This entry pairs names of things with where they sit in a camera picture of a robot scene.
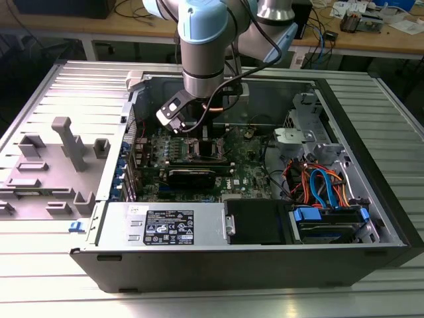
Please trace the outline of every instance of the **white sticker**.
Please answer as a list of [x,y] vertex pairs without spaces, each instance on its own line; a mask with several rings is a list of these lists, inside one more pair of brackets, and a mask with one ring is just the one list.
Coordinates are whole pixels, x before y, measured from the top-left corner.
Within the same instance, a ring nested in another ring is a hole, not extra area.
[[133,215],[146,214],[148,211],[148,205],[130,205],[128,213]]

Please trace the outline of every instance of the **wire bundle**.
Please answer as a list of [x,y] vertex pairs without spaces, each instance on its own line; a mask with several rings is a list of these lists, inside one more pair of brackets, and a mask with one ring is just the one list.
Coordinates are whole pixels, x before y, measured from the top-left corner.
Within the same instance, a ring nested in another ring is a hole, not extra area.
[[[318,66],[319,64],[322,64],[324,62],[324,57],[328,56],[328,58],[325,60],[327,62],[327,67],[330,63],[331,60],[331,56],[333,55],[333,48],[335,47],[335,41],[331,42],[331,47],[328,51],[326,51],[326,53],[324,53],[325,50],[325,36],[324,34],[326,33],[326,28],[325,25],[320,21],[319,16],[317,14],[317,11],[312,8],[312,11],[315,14],[316,19],[314,18],[309,18],[309,20],[311,21],[311,23],[307,24],[306,26],[309,28],[312,28],[313,31],[315,31],[316,33],[318,33],[319,36],[317,36],[315,34],[315,32],[313,33],[313,35],[316,37],[316,39],[319,41],[317,46],[315,47],[314,51],[312,52],[311,56],[306,60],[306,63],[304,63],[304,65],[302,66],[302,69],[306,68],[307,65],[309,64],[309,68],[312,68],[312,65],[315,64],[315,67]],[[318,48],[321,48],[319,55],[317,58],[313,58],[315,53],[317,52]]]
[[[287,168],[283,172],[283,176],[286,177],[289,170],[292,168],[295,168],[293,165],[295,163],[292,161],[288,164]],[[329,177],[331,177],[331,188],[335,191],[338,199],[338,205],[340,207],[350,207],[350,204],[348,202],[347,196],[346,196],[346,186],[344,180],[338,176],[333,170],[327,169],[326,167],[319,165],[319,164],[307,164],[304,163],[300,166],[301,168],[301,182],[297,184],[294,189],[290,191],[290,196],[295,201],[303,202],[303,204],[309,205],[311,204],[313,207],[323,208],[322,198],[315,197],[314,195],[311,196],[311,176],[313,176],[312,172],[315,170],[321,170],[324,171]],[[316,174],[314,177],[324,178],[322,174]],[[325,189],[325,183],[321,186],[321,189],[318,191],[318,195],[320,194],[321,190]]]

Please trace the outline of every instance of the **metal bracket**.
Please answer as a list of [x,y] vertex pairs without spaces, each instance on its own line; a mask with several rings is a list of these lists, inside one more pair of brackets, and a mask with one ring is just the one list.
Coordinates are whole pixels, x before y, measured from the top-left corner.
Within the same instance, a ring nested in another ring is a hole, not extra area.
[[127,91],[132,92],[141,89],[144,86],[144,81],[150,80],[150,76],[145,77],[143,71],[129,71],[125,78]]
[[225,217],[225,232],[227,233],[227,235],[230,236],[236,234],[236,227],[233,215],[227,215]]
[[342,144],[317,144],[313,149],[313,154],[318,162],[323,165],[331,165],[345,149]]
[[361,227],[360,230],[356,232],[355,236],[363,243],[380,242],[380,236],[378,235],[377,230],[371,220],[369,220],[363,227]]

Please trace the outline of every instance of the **power supply label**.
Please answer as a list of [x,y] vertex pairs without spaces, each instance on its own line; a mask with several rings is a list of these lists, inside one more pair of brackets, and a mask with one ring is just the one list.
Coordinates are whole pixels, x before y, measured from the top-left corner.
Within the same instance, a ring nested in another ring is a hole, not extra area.
[[193,210],[147,211],[145,245],[194,244]]

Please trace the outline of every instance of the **black cable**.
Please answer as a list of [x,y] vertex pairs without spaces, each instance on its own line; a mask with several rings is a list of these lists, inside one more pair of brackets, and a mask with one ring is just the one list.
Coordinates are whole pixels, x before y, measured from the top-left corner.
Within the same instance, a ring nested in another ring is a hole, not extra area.
[[42,48],[42,49],[46,49],[44,47],[44,45],[42,45],[42,43],[35,37],[35,35],[33,35],[33,33],[31,31],[29,31],[29,29],[21,22],[21,20],[18,19],[18,17],[16,16],[16,14],[14,14],[12,7],[9,3],[9,0],[6,0],[6,6],[9,10],[9,12],[11,13],[11,15],[13,16],[13,18],[16,20],[16,22],[18,22],[18,24],[24,29],[26,30],[26,32],[35,40],[35,42],[37,42],[37,44]]
[[234,68],[231,66],[231,64],[228,61],[225,61],[225,65],[230,69],[231,73],[233,73],[234,76],[236,76],[236,71],[234,71]]
[[274,65],[276,62],[280,61],[281,57],[283,56],[283,52],[281,51],[280,47],[265,33],[264,30],[262,30],[262,28],[260,27],[260,25],[256,21],[254,15],[252,14],[252,11],[250,10],[249,4],[246,2],[246,0],[240,0],[240,2],[244,5],[244,8],[246,9],[247,13],[249,14],[250,20],[252,20],[253,24],[258,29],[259,33],[276,49],[278,54],[272,61],[267,62],[262,66],[251,69],[251,70],[249,70],[245,73],[242,73],[240,75],[237,75],[237,76],[223,82],[220,86],[218,86],[216,88],[216,90],[212,93],[212,95],[210,96],[210,98],[207,102],[206,109],[204,110],[202,116],[197,121],[197,123],[194,126],[192,126],[192,128],[182,131],[182,133],[190,133],[191,131],[194,131],[198,126],[201,125],[201,123],[203,122],[203,120],[206,117],[206,114],[208,113],[209,109],[211,108],[211,104],[212,104],[212,100],[213,100],[214,96],[218,92],[220,92],[224,87],[226,87],[229,84],[234,83],[238,80],[241,80],[242,78],[245,78],[246,76],[249,76],[249,75],[252,75],[256,72],[259,72],[259,71],[263,70],[264,68],[267,68],[268,66]]
[[284,189],[281,184],[279,184],[275,179],[273,179],[271,177],[271,174],[268,172],[268,169],[266,168],[266,163],[265,163],[265,160],[266,160],[266,150],[268,149],[268,145],[270,144],[270,141],[271,141],[271,136],[268,138],[268,141],[266,142],[265,147],[264,147],[264,151],[262,153],[262,157],[263,157],[263,161],[262,161],[262,163],[263,163],[263,169],[265,171],[265,174],[268,176],[268,179],[273,184],[275,184],[287,197],[290,197],[290,193],[286,189]]
[[222,113],[224,113],[225,111],[229,111],[230,109],[232,109],[236,105],[236,103],[239,101],[239,99],[240,99],[240,95],[237,95],[236,98],[234,99],[234,101],[228,107],[225,107],[224,108],[224,110],[222,111]]
[[[151,16],[152,16],[150,13],[149,13],[149,14],[147,14],[147,15],[139,15],[139,14],[137,13],[137,11],[138,11],[138,10],[144,9],[144,7],[139,7],[139,8],[137,8],[137,9],[135,9],[134,11],[131,11],[131,12],[132,12],[132,15],[125,15],[125,14],[123,14],[123,13],[120,13],[120,12],[118,11],[118,8],[119,8],[121,5],[123,5],[124,3],[128,2],[128,1],[131,1],[131,0],[123,0],[123,1],[121,1],[120,3],[118,3],[117,5],[115,5],[115,7],[113,8],[113,11],[114,11],[117,15],[119,15],[120,17],[124,17],[124,18],[131,18],[131,19],[135,19],[135,20],[137,20],[138,18],[148,18],[148,17],[151,17]],[[147,23],[147,24],[149,24],[149,25],[151,25],[151,24],[152,24],[152,23],[147,22],[147,21],[140,21],[140,22],[144,22],[144,23]]]
[[[319,27],[319,32],[321,33],[322,37],[323,37],[323,46],[325,47],[325,33],[326,33],[326,28],[325,25],[319,20],[317,11],[312,8],[313,13],[316,16],[316,19],[309,17],[309,20],[315,21],[318,23],[318,27]],[[316,63],[316,61],[318,61],[319,56],[316,57],[316,59],[313,60],[313,56],[315,55],[315,53],[318,50],[318,47],[320,47],[321,44],[321,39],[319,39],[317,46],[315,47],[314,51],[312,52],[312,54],[310,55],[310,57],[308,57],[308,59],[306,60],[306,63],[304,63],[304,65],[301,67],[302,69],[306,68],[306,66],[309,64],[309,68],[312,68],[313,63]]]
[[176,43],[174,47],[174,58],[175,58],[175,64],[178,64],[178,44]]
[[172,18],[172,20],[174,20],[174,22],[178,24],[177,18],[175,18],[175,16],[172,14],[171,10],[169,10],[169,8],[165,5],[163,0],[159,0],[159,2],[163,6],[163,8],[165,9],[166,13]]
[[233,53],[233,60],[236,66],[235,75],[237,76],[239,75],[239,67],[237,66],[236,58],[239,56],[239,51],[235,48],[234,43],[231,43],[231,52]]
[[252,124],[253,119],[255,119],[255,118],[257,118],[257,117],[264,117],[264,118],[267,118],[267,119],[269,119],[269,120],[270,120],[271,124],[275,125],[275,124],[274,124],[274,119],[273,119],[271,116],[267,115],[267,114],[257,114],[257,115],[255,115],[255,116],[253,116],[252,118],[250,118],[250,119],[248,120],[247,124],[248,124],[248,125],[251,125],[251,124]]

